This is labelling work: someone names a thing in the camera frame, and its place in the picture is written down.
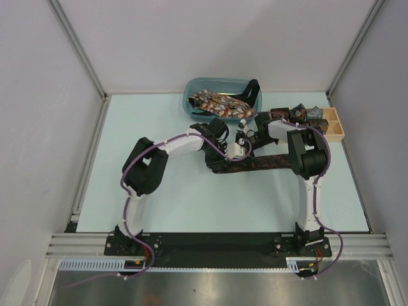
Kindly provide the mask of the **dark orange floral tie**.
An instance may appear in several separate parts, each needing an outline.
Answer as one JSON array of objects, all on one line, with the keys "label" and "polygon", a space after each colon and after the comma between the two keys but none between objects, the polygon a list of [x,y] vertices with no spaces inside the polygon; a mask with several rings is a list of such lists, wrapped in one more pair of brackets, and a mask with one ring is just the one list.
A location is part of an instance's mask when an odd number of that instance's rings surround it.
[{"label": "dark orange floral tie", "polygon": [[230,174],[260,170],[290,169],[289,155],[278,154],[272,156],[248,157],[243,161],[223,161],[208,166],[215,174]]}]

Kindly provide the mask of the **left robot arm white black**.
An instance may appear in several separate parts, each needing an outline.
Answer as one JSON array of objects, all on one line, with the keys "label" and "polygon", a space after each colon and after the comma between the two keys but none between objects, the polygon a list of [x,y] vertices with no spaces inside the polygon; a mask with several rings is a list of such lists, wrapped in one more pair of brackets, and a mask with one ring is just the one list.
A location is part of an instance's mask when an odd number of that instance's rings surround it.
[{"label": "left robot arm white black", "polygon": [[235,143],[221,140],[229,135],[227,125],[220,119],[209,123],[196,123],[187,131],[153,142],[140,138],[122,168],[120,186],[126,192],[122,219],[114,229],[119,248],[128,255],[137,253],[142,242],[141,211],[144,198],[152,194],[161,184],[166,165],[171,158],[181,157],[190,152],[203,151],[209,163],[237,163],[248,158],[253,146],[249,140],[239,137]]}]

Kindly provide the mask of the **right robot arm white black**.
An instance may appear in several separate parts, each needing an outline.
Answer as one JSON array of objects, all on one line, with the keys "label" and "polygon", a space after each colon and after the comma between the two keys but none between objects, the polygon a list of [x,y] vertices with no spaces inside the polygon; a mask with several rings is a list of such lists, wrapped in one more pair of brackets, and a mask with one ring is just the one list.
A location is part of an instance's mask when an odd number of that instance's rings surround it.
[{"label": "right robot arm white black", "polygon": [[249,140],[259,149],[270,143],[288,145],[288,163],[298,179],[300,210],[295,222],[294,248],[308,256],[324,240],[327,230],[319,214],[323,177],[331,164],[331,152],[320,130],[305,124],[292,123],[278,113],[261,112],[255,117],[257,131],[248,135],[246,120],[238,123],[236,140]]}]

